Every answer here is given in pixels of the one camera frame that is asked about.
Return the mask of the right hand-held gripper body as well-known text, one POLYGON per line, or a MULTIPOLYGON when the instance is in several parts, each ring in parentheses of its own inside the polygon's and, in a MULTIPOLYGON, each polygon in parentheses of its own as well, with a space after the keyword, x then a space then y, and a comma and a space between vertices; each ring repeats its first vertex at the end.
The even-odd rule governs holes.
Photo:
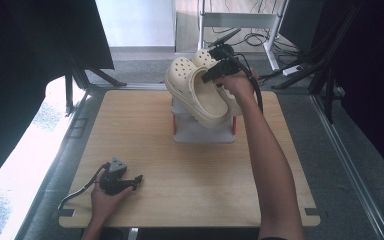
POLYGON ((218 61, 215 66, 222 65, 228 68, 228 72, 224 76, 236 74, 240 70, 244 72, 247 71, 245 65, 242 64, 237 57, 235 57, 235 52, 232 46, 227 44, 227 41, 240 31, 240 28, 236 28, 232 32, 208 45, 210 55, 218 61))

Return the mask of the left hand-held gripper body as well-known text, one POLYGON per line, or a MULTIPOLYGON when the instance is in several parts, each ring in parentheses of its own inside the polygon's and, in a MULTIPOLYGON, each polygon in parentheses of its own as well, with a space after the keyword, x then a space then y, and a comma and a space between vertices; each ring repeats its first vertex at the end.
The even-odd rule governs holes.
POLYGON ((103 165, 99 185, 100 188, 108 195, 116 195, 128 188, 129 185, 122 180, 123 175, 127 171, 127 165, 121 160, 113 158, 110 162, 103 165))

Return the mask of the cream foam clog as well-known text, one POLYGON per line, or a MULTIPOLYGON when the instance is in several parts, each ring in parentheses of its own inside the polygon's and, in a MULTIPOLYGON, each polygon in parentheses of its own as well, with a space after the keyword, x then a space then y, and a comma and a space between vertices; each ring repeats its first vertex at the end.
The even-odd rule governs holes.
POLYGON ((165 85, 202 126, 214 128, 229 116, 240 115, 241 109, 227 90, 203 82, 209 68, 206 63, 194 64, 186 57, 178 57, 166 72, 165 85))
MULTIPOLYGON (((215 66, 218 61, 215 60, 209 53, 207 49, 198 50, 194 56, 192 57, 192 62, 197 67, 207 67, 210 69, 215 66)), ((223 100, 227 103, 229 107, 229 113, 232 116, 240 116, 242 114, 241 107, 236 102, 236 98, 224 87, 217 88, 218 93, 223 98, 223 100)))

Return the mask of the grey two-tier shoe rack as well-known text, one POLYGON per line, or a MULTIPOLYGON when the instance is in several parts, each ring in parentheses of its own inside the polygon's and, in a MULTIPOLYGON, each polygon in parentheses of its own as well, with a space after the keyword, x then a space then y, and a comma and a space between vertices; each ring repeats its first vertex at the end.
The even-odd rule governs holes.
POLYGON ((236 118, 229 116, 214 128, 201 125, 192 114, 172 98, 173 138, 177 143, 189 144, 230 144, 236 139, 236 118))

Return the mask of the person's left hand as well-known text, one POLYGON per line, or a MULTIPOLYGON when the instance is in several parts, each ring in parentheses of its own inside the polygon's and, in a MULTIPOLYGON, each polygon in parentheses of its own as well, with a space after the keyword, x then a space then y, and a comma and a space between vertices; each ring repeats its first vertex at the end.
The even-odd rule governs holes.
POLYGON ((125 199, 133 191, 121 191, 116 195, 108 195, 101 188, 99 184, 95 184, 91 193, 92 201, 92 215, 90 223, 104 224, 117 210, 121 201, 125 199))

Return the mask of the person's right hand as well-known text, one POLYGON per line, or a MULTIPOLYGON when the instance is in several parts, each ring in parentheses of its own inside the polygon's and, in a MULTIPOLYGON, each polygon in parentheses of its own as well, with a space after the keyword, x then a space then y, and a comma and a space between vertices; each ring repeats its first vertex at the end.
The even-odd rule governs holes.
POLYGON ((250 106, 257 106, 254 97, 254 88, 243 71, 234 75, 219 77, 214 80, 214 83, 221 84, 227 89, 235 97, 242 109, 250 106))

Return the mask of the white power strip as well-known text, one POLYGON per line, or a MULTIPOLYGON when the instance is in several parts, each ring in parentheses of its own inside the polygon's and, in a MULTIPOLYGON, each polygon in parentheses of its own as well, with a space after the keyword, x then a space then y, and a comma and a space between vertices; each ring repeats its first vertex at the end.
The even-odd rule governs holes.
POLYGON ((290 76, 290 75, 293 75, 299 71, 301 71, 303 69, 303 67, 301 65, 296 65, 296 66, 292 66, 290 68, 286 68, 282 71, 282 74, 284 76, 290 76))

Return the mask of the black metal stand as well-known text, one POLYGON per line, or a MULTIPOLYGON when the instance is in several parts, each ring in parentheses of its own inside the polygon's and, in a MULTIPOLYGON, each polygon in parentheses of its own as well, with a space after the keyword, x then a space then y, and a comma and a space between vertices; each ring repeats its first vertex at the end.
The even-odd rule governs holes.
POLYGON ((101 79, 112 84, 116 87, 124 87, 126 83, 116 80, 102 70, 87 65, 82 61, 78 61, 70 50, 66 51, 68 59, 68 70, 66 71, 65 78, 65 94, 66 94, 66 115, 69 116, 74 112, 73 102, 73 83, 76 83, 80 89, 87 90, 90 85, 90 81, 86 75, 85 70, 92 71, 95 75, 101 79))
POLYGON ((332 123, 332 101, 334 99, 332 64, 341 42, 364 5, 365 0, 330 1, 333 3, 342 2, 344 9, 335 13, 336 21, 320 43, 296 60, 296 63, 310 63, 310 67, 298 73, 292 79, 273 86, 273 89, 286 89, 313 74, 314 78, 308 86, 308 92, 310 94, 319 94, 322 88, 325 87, 324 114, 327 120, 332 123))

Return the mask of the black curtain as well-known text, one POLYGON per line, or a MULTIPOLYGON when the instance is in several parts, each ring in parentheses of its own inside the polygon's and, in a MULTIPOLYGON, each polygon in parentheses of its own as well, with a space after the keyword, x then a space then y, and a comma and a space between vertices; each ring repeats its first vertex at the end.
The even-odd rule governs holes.
POLYGON ((96 0, 0 0, 0 168, 47 85, 92 67, 114 67, 96 0))
POLYGON ((332 60, 342 106, 384 159, 384 0, 326 0, 323 27, 360 7, 332 60))

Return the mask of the white metal desk frame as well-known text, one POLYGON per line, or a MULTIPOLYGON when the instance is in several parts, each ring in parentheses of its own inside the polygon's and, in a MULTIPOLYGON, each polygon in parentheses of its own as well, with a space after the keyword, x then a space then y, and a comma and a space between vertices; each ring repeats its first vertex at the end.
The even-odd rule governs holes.
POLYGON ((276 14, 261 14, 207 12, 205 10, 205 0, 198 0, 198 48, 202 49, 204 47, 204 29, 206 27, 269 29, 269 39, 263 46, 271 68, 273 70, 279 70, 279 65, 272 51, 272 47, 288 2, 289 0, 282 0, 276 14))

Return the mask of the aluminium floor rail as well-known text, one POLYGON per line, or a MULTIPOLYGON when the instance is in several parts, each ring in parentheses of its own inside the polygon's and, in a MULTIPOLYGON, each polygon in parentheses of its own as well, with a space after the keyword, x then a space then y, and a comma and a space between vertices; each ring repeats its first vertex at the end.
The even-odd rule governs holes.
POLYGON ((335 149, 335 152, 344 168, 357 198, 369 220, 378 240, 384 240, 384 217, 374 201, 372 194, 369 191, 366 183, 358 172, 353 159, 349 155, 344 142, 342 141, 336 127, 324 114, 322 101, 318 96, 311 95, 311 102, 313 103, 317 115, 319 116, 322 125, 335 149))
POLYGON ((16 193, 17 203, 14 205, 14 212, 17 214, 14 219, 16 232, 11 240, 21 240, 23 228, 63 146, 74 115, 84 99, 88 98, 87 91, 75 90, 74 108, 67 114, 65 94, 55 90, 48 90, 46 93, 43 105, 20 141, 21 146, 17 148, 17 168, 22 174, 16 180, 19 187, 16 193))

